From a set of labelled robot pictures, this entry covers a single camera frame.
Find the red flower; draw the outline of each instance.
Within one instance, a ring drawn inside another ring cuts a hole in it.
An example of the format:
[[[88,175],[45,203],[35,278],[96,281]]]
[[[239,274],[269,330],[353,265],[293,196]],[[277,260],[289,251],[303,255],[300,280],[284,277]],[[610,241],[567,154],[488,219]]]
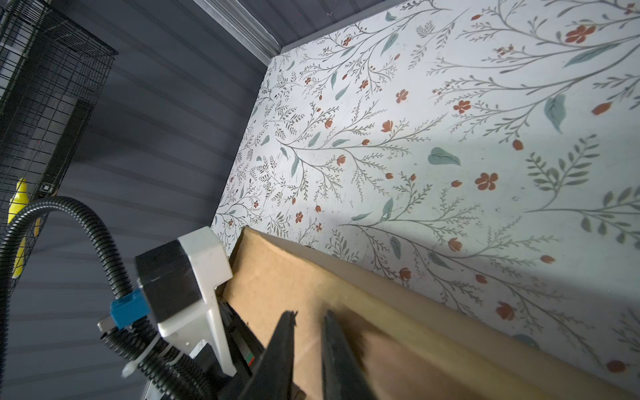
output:
[[[613,361],[607,362],[607,369],[609,370],[609,372],[613,372],[614,374],[619,374],[627,370],[627,365],[622,361],[613,360]]]
[[[609,110],[610,108],[611,108],[611,103],[610,103],[610,102],[608,102],[608,103],[602,103],[602,104],[599,104],[596,108],[592,109],[592,110],[591,110],[591,112],[592,112],[594,115],[600,115],[600,114],[602,114],[603,112],[605,112],[605,111]]]
[[[449,240],[449,248],[452,252],[459,252],[460,250],[462,250],[462,243],[458,241],[457,237],[454,237]]]
[[[513,307],[501,301],[498,301],[498,304],[501,305],[501,307],[496,308],[495,311],[496,313],[498,313],[500,318],[506,319],[507,321],[513,321],[513,319],[516,317]]]
[[[408,94],[409,92],[404,89],[402,89],[400,93],[396,93],[396,103],[400,104],[402,100],[406,100]]]
[[[394,122],[389,120],[382,123],[382,132],[389,132],[394,127]]]
[[[460,114],[464,114],[465,110],[470,109],[470,108],[471,108],[471,102],[470,101],[464,101],[464,100],[460,100],[460,102],[458,103],[457,106],[453,106],[453,109],[455,109],[458,112],[460,112]]]
[[[411,270],[408,268],[403,268],[400,270],[400,279],[409,280],[411,279]]]
[[[590,35],[596,31],[595,26],[586,27],[584,25],[580,25],[575,29],[575,31],[567,32],[566,39],[564,40],[566,43],[582,43],[587,38],[587,35]]]
[[[483,172],[480,174],[480,178],[476,179],[476,185],[478,185],[478,189],[480,190],[485,190],[486,188],[489,188],[489,190],[494,190],[495,189],[495,181],[498,180],[498,174],[497,173],[492,173],[491,176],[489,176],[488,173]]]

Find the black wire mesh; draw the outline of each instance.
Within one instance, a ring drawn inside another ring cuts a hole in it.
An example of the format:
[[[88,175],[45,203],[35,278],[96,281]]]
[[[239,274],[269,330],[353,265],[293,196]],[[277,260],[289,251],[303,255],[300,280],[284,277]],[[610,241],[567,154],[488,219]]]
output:
[[[33,201],[57,193],[116,54],[43,0],[2,9],[0,231],[12,198],[16,204],[25,195]],[[16,195],[19,187],[26,194]],[[44,222],[29,230],[16,267],[26,264]]]

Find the blue connector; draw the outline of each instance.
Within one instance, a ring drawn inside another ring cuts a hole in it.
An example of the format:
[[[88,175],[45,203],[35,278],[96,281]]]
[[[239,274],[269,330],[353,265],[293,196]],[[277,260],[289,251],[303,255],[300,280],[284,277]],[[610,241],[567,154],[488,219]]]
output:
[[[111,302],[111,317],[119,329],[133,324],[150,313],[147,299],[140,289]]]

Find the cardboard box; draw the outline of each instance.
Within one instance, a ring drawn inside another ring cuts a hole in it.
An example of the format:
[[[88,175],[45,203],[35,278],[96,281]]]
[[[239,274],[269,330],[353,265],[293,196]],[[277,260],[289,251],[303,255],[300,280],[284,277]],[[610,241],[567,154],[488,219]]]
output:
[[[633,399],[633,395],[420,294],[317,250],[245,228],[223,299],[266,345],[298,311],[294,382],[322,399],[320,332],[337,312],[380,400]]]

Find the wire shelf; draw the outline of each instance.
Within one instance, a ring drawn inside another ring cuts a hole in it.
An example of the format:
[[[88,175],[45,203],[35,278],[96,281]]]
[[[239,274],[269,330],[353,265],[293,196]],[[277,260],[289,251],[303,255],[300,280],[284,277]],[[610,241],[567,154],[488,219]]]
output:
[[[43,0],[1,9],[0,230],[21,179],[29,201],[58,192],[117,54]],[[44,223],[29,229],[21,263]]]

